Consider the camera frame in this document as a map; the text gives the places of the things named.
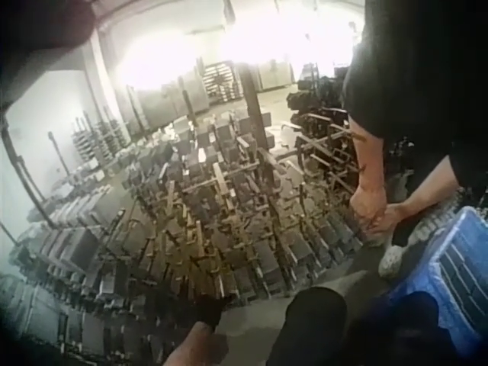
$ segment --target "concrete floor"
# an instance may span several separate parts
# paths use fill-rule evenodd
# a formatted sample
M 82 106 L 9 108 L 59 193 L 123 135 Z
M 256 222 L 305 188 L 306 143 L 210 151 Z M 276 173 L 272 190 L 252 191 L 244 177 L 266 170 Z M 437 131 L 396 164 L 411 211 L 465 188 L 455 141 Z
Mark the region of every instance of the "concrete floor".
M 281 123 L 293 114 L 287 107 L 286 97 L 296 86 L 258 95 L 263 111 L 271 112 L 276 148 L 280 149 Z M 229 109 L 244 108 L 244 100 L 212 108 L 208 114 L 220 114 Z M 377 275 L 377 265 L 383 249 L 362 249 L 355 257 L 326 273 L 320 286 L 342 294 L 348 304 L 349 317 L 357 316 L 368 301 L 383 293 L 388 284 Z M 271 347 L 284 322 L 284 313 L 291 299 L 273 299 L 224 313 L 217 329 L 219 345 L 228 349 L 220 363 L 227 366 L 254 366 L 265 363 Z

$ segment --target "blue plastic crate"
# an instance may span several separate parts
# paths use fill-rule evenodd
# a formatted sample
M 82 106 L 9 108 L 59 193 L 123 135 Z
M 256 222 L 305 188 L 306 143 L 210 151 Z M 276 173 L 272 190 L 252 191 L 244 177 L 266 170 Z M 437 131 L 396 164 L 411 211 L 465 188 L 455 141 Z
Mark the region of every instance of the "blue plastic crate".
M 432 238 L 389 301 L 415 291 L 435 297 L 439 325 L 449 330 L 459 355 L 469 357 L 488 337 L 488 225 L 473 208 L 463 208 Z

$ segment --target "light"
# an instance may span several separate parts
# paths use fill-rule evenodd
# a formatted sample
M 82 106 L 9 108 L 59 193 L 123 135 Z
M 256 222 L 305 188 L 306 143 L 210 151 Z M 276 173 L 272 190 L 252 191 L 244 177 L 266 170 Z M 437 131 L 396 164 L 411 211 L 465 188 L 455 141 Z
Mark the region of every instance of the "light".
M 135 89 L 159 89 L 191 71 L 195 60 L 193 44 L 187 37 L 177 33 L 148 34 L 130 46 L 117 75 Z
M 276 13 L 257 8 L 237 19 L 222 43 L 223 59 L 258 65 L 284 61 L 290 49 L 289 27 Z
M 205 150 L 202 148 L 198 149 L 198 162 L 200 164 L 203 164 L 206 161 L 207 161 L 207 154 L 205 153 Z

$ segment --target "sleeve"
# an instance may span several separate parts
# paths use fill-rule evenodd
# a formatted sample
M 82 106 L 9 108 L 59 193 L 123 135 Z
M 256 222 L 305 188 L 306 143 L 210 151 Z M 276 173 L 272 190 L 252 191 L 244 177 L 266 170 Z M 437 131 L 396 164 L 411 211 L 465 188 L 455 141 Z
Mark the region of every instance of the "sleeve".
M 369 42 L 363 41 L 358 45 L 345 77 L 342 103 L 357 124 L 372 135 L 385 138 L 387 103 L 378 63 Z
M 451 166 L 461 187 L 486 186 L 488 148 L 481 143 L 457 143 L 449 154 Z

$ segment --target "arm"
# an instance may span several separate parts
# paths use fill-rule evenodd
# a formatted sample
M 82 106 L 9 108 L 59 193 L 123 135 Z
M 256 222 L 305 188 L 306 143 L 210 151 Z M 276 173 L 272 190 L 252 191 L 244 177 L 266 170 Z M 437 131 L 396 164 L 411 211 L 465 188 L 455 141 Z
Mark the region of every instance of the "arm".
M 186 339 L 170 354 L 164 366 L 205 366 L 210 364 L 212 335 L 220 322 L 223 308 L 233 296 L 214 299 L 201 295 L 196 300 L 197 322 Z
M 459 189 L 460 184 L 454 173 L 451 158 L 446 156 L 422 182 L 422 184 L 406 199 L 403 206 L 407 217 L 413 216 L 424 209 L 437 204 Z
M 349 118 L 349 125 L 351 126 L 351 132 L 364 137 L 362 141 L 354 139 L 358 165 L 361 170 L 359 185 L 366 191 L 383 189 L 383 139 L 367 132 L 352 118 Z
M 164 366 L 204 366 L 208 364 L 210 340 L 214 331 L 205 323 L 196 322 L 188 336 L 173 353 Z

